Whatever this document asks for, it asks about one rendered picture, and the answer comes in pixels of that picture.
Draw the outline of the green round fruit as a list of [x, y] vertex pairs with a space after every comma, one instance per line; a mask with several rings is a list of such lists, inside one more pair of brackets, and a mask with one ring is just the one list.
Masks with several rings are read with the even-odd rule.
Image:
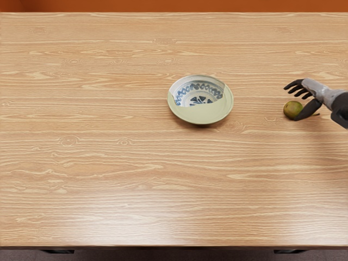
[[289, 101], [283, 107], [283, 114], [290, 120], [294, 120], [302, 111], [303, 105], [298, 101]]

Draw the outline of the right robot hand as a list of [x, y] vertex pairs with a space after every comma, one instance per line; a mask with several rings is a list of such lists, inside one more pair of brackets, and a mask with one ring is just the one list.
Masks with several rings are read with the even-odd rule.
[[295, 117], [294, 121], [304, 120], [313, 114], [322, 106], [325, 105], [332, 112], [332, 103], [337, 96], [348, 90], [331, 89], [326, 85], [317, 82], [310, 78], [297, 79], [287, 84], [284, 88], [289, 94], [295, 97], [301, 96], [303, 100], [313, 97]]

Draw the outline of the plate with blue pattern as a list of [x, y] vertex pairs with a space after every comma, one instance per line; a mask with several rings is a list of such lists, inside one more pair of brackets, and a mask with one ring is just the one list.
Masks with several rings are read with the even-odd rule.
[[179, 119], [209, 125], [228, 116], [234, 106], [234, 97], [230, 88], [219, 79], [189, 75], [171, 85], [167, 103]]

